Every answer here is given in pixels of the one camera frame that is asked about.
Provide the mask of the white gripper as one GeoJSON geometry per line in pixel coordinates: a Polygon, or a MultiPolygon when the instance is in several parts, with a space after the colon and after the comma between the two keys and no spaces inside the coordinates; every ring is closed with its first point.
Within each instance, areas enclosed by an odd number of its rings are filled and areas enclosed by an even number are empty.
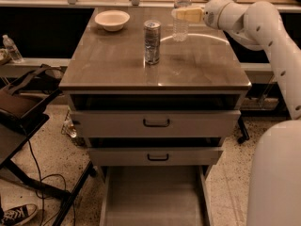
{"type": "Polygon", "coordinates": [[[230,17],[232,0],[210,0],[203,9],[199,7],[174,8],[171,11],[173,18],[188,23],[204,23],[211,28],[230,30],[233,20],[230,17]]]}

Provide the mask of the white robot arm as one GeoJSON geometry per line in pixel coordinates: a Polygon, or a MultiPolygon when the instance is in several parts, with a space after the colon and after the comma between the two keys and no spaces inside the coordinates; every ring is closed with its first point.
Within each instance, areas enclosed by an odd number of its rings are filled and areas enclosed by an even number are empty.
{"type": "Polygon", "coordinates": [[[211,0],[204,8],[172,10],[172,17],[204,22],[250,50],[263,50],[290,119],[269,128],[253,156],[246,226],[301,226],[301,50],[285,30],[277,8],[211,0]]]}

